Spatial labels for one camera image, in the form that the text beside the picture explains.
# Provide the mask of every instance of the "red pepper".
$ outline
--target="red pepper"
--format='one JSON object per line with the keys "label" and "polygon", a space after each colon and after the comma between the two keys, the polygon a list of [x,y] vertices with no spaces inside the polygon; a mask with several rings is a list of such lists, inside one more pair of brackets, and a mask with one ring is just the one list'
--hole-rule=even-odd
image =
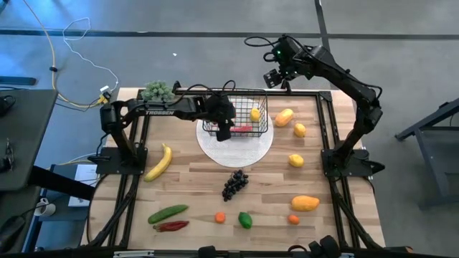
{"label": "red pepper", "polygon": [[177,231],[182,227],[188,225],[189,221],[174,221],[174,222],[167,222],[153,226],[157,232],[164,232],[164,231]]}
{"label": "red pepper", "polygon": [[231,127],[229,130],[230,130],[231,132],[235,132],[235,133],[252,132],[252,126]]}

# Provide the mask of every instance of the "gray floor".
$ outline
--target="gray floor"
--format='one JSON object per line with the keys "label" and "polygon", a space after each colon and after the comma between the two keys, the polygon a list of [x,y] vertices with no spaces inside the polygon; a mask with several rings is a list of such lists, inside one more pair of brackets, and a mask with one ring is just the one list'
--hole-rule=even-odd
{"label": "gray floor", "polygon": [[[156,32],[290,32],[319,33],[314,0],[29,0],[50,29],[63,29],[88,16],[93,29]],[[453,0],[322,0],[328,33],[337,34],[457,34],[459,18]],[[84,29],[76,24],[73,29]],[[22,1],[0,14],[0,29],[38,29]],[[45,37],[0,36],[1,74],[36,77],[36,88],[51,88],[51,55]],[[90,102],[104,85],[114,85],[106,71],[96,69],[52,37],[60,68],[57,85],[77,102]],[[262,74],[275,65],[262,54],[269,49],[246,47],[243,38],[87,37],[73,46],[98,65],[111,68],[121,87],[137,87],[150,80],[219,87],[234,79],[238,87],[264,87]],[[320,39],[302,39],[320,44]],[[408,245],[416,252],[456,257],[459,246],[458,205],[420,211],[417,203],[433,197],[414,138],[398,143],[393,135],[459,96],[456,70],[457,41],[331,40],[336,61],[360,80],[381,85],[384,116],[364,138],[371,158],[386,165],[374,185],[387,246]],[[295,88],[329,89],[327,81],[299,78]],[[453,120],[459,124],[459,118]],[[95,151],[102,135],[98,110],[79,113],[56,107],[37,165],[48,167]],[[46,247],[49,235],[40,238]]]}

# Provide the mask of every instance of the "small orange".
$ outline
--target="small orange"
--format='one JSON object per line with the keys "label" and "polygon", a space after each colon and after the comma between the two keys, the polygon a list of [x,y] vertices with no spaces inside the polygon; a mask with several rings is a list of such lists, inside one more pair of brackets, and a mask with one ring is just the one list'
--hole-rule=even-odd
{"label": "small orange", "polygon": [[288,222],[290,222],[290,224],[293,224],[293,225],[298,225],[300,223],[300,218],[298,218],[295,215],[290,215],[288,217]]}
{"label": "small orange", "polygon": [[223,224],[225,219],[226,216],[224,215],[224,212],[217,212],[215,214],[215,222],[217,222],[218,224]]}

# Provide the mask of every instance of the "banana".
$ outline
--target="banana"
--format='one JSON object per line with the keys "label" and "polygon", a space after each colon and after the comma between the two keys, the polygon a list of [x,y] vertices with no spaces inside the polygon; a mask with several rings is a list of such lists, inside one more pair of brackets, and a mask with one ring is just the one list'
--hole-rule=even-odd
{"label": "banana", "polygon": [[157,178],[159,175],[161,175],[166,168],[169,166],[171,160],[172,160],[172,149],[170,147],[167,147],[166,144],[163,143],[163,149],[164,149],[164,156],[159,161],[158,165],[156,165],[153,169],[148,172],[143,180],[145,182],[151,182],[155,178]]}

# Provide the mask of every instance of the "wooden table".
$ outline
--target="wooden table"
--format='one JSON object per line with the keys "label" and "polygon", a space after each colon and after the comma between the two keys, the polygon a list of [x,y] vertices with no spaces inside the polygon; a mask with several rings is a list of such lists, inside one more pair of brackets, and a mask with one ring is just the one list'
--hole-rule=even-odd
{"label": "wooden table", "polygon": [[[137,92],[138,88],[122,88],[118,99],[128,100],[136,97]],[[353,104],[341,91],[333,91],[332,95],[339,134],[343,137],[352,129],[355,120]],[[323,106],[329,125],[325,103]],[[286,251],[293,244],[307,246],[327,234],[336,238],[330,188],[323,175],[319,154],[323,146],[315,99],[269,97],[268,107],[273,120],[281,110],[293,109],[293,122],[284,128],[275,127],[273,144],[266,156],[244,168],[245,173],[250,175],[249,184],[228,202],[223,202],[221,192],[234,169],[216,164],[202,152],[196,139],[196,122],[174,117],[151,117],[146,141],[146,170],[150,171],[162,158],[162,143],[172,148],[173,159],[166,172],[155,181],[141,181],[139,184],[129,249],[196,250],[214,245],[221,250]],[[306,126],[305,138],[293,135],[294,122]],[[140,135],[140,128],[138,126],[137,135]],[[107,145],[115,146],[113,139],[108,139]],[[304,167],[294,168],[288,164],[288,156],[293,153],[304,157]],[[91,239],[113,213],[119,180],[118,175],[108,176],[95,193],[90,211]],[[357,218],[374,240],[384,246],[371,186],[362,178],[349,178],[349,188]],[[292,211],[290,201],[297,195],[316,196],[321,204],[311,212]],[[151,214],[176,204],[187,204],[189,209],[166,221],[189,220],[186,228],[157,233],[147,224]],[[226,213],[225,224],[214,223],[214,215],[218,211]],[[237,220],[240,211],[252,216],[253,227],[250,230],[240,226]],[[300,217],[298,226],[288,224],[289,214]],[[123,215],[116,243],[120,241],[124,219]],[[351,243],[347,219],[343,222],[346,240]]]}

